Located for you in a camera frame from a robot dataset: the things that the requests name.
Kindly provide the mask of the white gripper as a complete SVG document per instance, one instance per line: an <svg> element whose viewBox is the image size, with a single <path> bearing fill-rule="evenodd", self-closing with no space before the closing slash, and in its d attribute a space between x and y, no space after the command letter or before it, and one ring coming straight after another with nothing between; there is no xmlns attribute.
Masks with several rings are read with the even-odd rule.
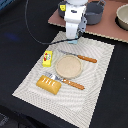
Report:
<svg viewBox="0 0 128 128"><path fill-rule="evenodd" d="M66 22L66 37L76 39L86 28L87 20L85 3L67 3L65 7L64 20Z"/></svg>

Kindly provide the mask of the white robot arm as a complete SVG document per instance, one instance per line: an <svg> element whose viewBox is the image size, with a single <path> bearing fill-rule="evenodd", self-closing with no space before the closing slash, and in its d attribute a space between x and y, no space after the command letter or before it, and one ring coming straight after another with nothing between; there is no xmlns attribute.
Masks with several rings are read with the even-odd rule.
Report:
<svg viewBox="0 0 128 128"><path fill-rule="evenodd" d="M66 37L68 39L75 38L87 2L88 0L66 0L64 20L66 21Z"/></svg>

